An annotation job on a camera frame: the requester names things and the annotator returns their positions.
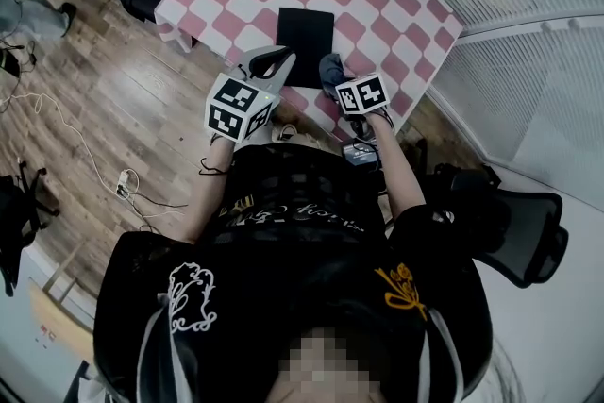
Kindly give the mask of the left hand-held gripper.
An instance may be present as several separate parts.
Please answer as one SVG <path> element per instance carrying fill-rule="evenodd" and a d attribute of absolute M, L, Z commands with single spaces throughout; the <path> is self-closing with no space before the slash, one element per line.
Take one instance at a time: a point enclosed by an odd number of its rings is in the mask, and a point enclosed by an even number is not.
<path fill-rule="evenodd" d="M 219 74 L 206 100 L 205 128 L 240 143 L 265 126 L 294 67 L 292 48 L 269 45 L 244 52 L 228 73 Z"/>

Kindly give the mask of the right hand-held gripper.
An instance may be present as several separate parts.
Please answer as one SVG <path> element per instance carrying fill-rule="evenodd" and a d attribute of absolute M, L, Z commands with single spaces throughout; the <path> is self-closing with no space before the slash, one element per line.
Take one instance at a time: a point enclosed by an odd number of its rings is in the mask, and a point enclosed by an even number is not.
<path fill-rule="evenodd" d="M 346 81 L 335 87 L 337 101 L 346 119 L 387 108 L 390 96 L 380 73 Z"/>

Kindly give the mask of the blue-grey cloth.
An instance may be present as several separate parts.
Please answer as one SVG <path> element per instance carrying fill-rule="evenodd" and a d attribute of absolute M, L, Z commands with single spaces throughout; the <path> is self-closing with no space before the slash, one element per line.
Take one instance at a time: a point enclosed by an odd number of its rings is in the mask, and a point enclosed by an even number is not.
<path fill-rule="evenodd" d="M 336 87 L 354 79 L 354 76 L 344 69 L 337 53 L 330 53 L 321 58 L 319 76 L 323 91 L 333 101 L 337 100 Z"/>

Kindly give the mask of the black cloth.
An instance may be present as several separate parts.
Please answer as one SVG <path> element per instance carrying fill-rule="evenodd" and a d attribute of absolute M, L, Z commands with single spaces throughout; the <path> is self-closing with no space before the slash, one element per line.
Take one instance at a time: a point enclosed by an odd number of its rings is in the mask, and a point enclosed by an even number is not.
<path fill-rule="evenodd" d="M 280 8 L 277 18 L 278 45 L 289 47 L 296 55 L 286 85 L 321 89 L 321 59 L 332 52 L 334 14 L 330 12 Z"/>

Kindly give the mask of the person's right forearm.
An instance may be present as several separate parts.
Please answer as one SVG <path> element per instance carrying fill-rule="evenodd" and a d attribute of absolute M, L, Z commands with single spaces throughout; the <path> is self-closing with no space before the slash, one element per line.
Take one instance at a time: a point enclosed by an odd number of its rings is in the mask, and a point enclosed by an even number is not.
<path fill-rule="evenodd" d="M 426 200 L 389 122 L 375 112 L 367 113 L 366 120 L 376 138 L 391 213 L 396 220 L 404 211 L 424 205 Z"/>

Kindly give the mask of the person's left forearm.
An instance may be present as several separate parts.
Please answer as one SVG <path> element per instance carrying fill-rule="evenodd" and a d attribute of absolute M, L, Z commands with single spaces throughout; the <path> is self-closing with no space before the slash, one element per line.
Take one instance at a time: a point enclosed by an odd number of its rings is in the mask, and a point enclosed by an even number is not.
<path fill-rule="evenodd" d="M 173 236 L 176 241 L 195 244 L 201 238 L 222 203 L 234 148 L 235 142 L 218 137 L 210 145 L 208 155 L 201 159 L 201 170 L 193 185 L 188 207 Z"/>

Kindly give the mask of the white window blinds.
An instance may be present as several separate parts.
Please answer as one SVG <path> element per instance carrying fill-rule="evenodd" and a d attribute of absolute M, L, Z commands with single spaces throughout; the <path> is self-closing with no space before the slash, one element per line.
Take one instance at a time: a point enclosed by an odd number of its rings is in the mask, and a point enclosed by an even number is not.
<path fill-rule="evenodd" d="M 434 96 L 488 161 L 604 211 L 604 0 L 445 0 Z"/>

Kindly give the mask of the white power strip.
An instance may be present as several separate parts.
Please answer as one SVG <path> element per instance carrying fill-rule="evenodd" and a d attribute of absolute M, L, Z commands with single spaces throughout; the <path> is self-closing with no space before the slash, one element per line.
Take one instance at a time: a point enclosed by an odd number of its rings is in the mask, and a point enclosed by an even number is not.
<path fill-rule="evenodd" d="M 116 194 L 128 201 L 132 201 L 140 188 L 140 178 L 136 171 L 131 168 L 123 170 L 116 184 Z"/>

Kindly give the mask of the person's black printed shirt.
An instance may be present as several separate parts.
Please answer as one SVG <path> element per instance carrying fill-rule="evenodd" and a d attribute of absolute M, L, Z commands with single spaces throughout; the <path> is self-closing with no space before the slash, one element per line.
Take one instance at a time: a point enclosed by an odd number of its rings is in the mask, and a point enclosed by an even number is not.
<path fill-rule="evenodd" d="M 239 150 L 195 243 L 145 231 L 114 247 L 97 299 L 96 366 L 129 403 L 264 403 L 302 335 L 330 329 L 386 403 L 454 403 L 485 374 L 493 329 L 446 212 L 384 226 L 342 158 Z"/>

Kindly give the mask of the black mesh office chair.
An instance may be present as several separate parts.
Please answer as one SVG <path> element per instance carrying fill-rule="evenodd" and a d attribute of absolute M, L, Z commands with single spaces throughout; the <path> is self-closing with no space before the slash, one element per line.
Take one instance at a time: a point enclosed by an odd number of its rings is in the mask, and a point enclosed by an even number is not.
<path fill-rule="evenodd" d="M 427 200 L 452 214 L 471 257 L 526 289 L 549 281 L 565 254 L 569 234 L 561 226 L 562 198 L 500 188 L 486 165 L 462 169 L 441 163 L 425 178 Z"/>

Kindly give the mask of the black swivel chair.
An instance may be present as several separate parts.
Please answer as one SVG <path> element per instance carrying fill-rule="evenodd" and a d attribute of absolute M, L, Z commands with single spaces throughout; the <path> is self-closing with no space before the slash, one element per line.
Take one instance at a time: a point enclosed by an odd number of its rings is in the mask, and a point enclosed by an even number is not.
<path fill-rule="evenodd" d="M 20 261 L 25 248 L 33 244 L 39 231 L 47 228 L 39 212 L 58 217 L 60 210 L 50 208 L 37 197 L 38 182 L 47 175 L 45 167 L 27 181 L 27 162 L 19 160 L 19 174 L 0 176 L 0 275 L 5 293 L 13 297 L 18 284 Z"/>

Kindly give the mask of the light wooden desk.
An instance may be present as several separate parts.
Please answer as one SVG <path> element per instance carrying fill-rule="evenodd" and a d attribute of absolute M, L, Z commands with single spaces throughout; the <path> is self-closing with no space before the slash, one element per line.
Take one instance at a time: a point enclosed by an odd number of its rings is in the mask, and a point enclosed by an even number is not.
<path fill-rule="evenodd" d="M 94 363 L 92 330 L 81 324 L 33 280 L 29 281 L 28 292 L 37 320 L 80 359 Z"/>

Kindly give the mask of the black waist recorder with screen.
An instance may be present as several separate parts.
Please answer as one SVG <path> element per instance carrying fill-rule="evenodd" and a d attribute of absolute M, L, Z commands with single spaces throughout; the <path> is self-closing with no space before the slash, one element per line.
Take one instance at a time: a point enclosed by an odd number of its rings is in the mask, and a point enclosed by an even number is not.
<path fill-rule="evenodd" d="M 341 151 L 344 159 L 358 170 L 371 173 L 381 168 L 378 150 L 370 143 L 351 139 L 342 143 Z"/>

